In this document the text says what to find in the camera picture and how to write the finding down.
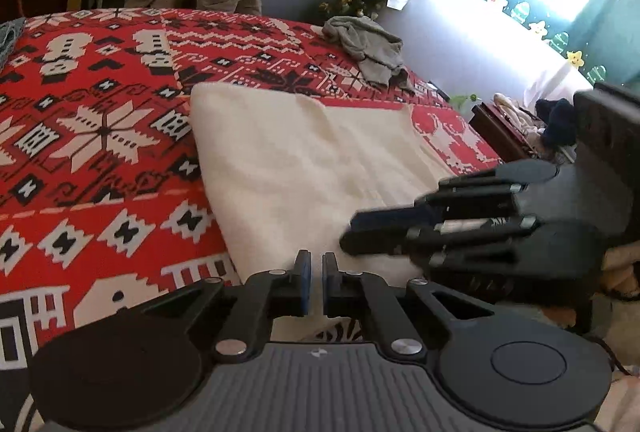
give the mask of bed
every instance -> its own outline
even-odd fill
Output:
[[[207,276],[239,282],[200,179],[191,88],[232,82],[398,108],[454,173],[498,163],[414,77],[378,91],[319,28],[220,12],[28,19],[0,74],[0,428],[34,430],[26,366],[47,340]]]

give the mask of crumpled gray towel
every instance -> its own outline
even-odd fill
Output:
[[[375,87],[389,85],[414,91],[400,51],[402,39],[385,31],[369,17],[336,16],[322,27],[329,42],[340,42],[343,49],[355,58],[362,75]]]
[[[4,64],[14,52],[15,43],[24,28],[24,17],[0,24],[0,73]]]

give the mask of white wall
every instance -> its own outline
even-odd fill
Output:
[[[522,26],[482,0],[409,0],[402,11],[384,8],[376,21],[404,40],[406,64],[449,96],[475,93],[490,100],[502,92],[523,101],[525,89],[543,73],[553,76],[566,65],[526,22]],[[571,100],[573,92],[590,87],[572,68],[546,97]]]

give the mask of christmas pattern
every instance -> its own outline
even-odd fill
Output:
[[[455,173],[497,164],[427,82],[378,91],[318,31],[156,9],[27,21],[0,74],[0,386],[12,388],[0,428],[42,422],[26,366],[48,340],[201,278],[239,283],[200,179],[196,83],[414,104],[416,129]]]

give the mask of gray garment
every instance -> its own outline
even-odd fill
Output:
[[[414,90],[400,54],[402,39],[385,31],[369,17],[330,18],[324,23],[322,33],[329,42],[340,42],[373,86]]]
[[[25,19],[22,17],[0,24],[0,72],[11,53],[14,52],[15,43],[20,38],[24,22]]]

